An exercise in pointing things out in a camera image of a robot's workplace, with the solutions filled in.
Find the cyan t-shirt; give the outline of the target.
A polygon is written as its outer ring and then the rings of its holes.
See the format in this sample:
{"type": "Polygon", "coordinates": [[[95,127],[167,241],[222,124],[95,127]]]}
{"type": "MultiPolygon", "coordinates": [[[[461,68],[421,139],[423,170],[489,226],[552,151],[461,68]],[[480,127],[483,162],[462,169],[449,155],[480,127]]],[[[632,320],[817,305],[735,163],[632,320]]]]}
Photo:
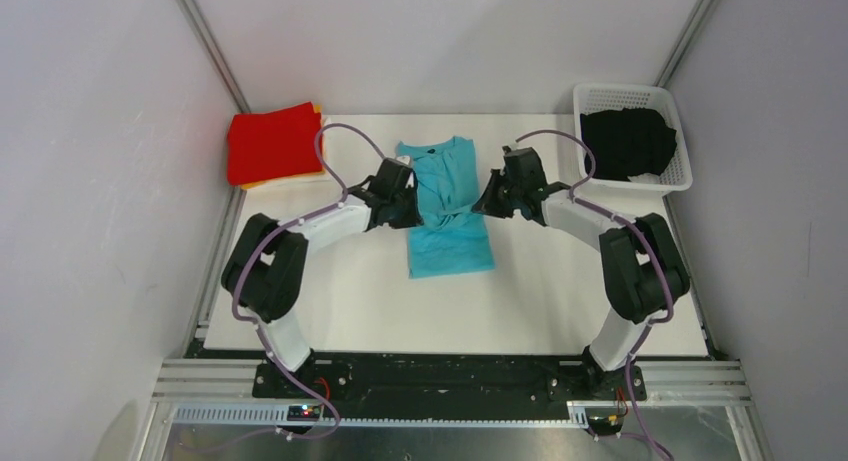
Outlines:
{"type": "Polygon", "coordinates": [[[424,279],[494,269],[483,216],[472,211],[481,196],[473,141],[454,136],[427,146],[400,142],[396,154],[411,161],[422,219],[422,224],[408,234],[409,277],[424,279]]]}

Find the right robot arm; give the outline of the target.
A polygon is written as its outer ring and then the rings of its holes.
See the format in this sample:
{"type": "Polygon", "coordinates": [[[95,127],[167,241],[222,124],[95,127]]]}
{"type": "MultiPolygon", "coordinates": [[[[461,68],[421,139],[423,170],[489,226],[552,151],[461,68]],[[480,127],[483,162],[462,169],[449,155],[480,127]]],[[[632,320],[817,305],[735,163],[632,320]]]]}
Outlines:
{"type": "Polygon", "coordinates": [[[634,359],[651,326],[669,321],[676,301],[690,290],[668,222],[657,213],[619,214],[563,182],[548,182],[532,148],[507,146],[503,161],[491,171],[473,212],[501,219],[520,214],[599,253],[610,310],[585,349],[589,358],[580,380],[588,395],[606,398],[619,388],[619,369],[634,359]]]}

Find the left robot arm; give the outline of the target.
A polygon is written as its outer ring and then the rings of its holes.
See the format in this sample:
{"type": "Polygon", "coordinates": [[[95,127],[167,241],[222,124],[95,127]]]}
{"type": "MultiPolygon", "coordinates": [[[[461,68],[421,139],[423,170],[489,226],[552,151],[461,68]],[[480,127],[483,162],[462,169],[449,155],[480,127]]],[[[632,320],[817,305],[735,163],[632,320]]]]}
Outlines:
{"type": "Polygon", "coordinates": [[[221,275],[232,296],[231,313],[253,326],[262,348],[280,368],[277,384],[292,397],[314,387],[312,348],[293,309],[307,256],[351,236],[387,226],[422,224],[417,178],[397,159],[382,160],[377,173],[347,188],[341,200],[287,222],[259,213],[248,218],[221,275]]]}

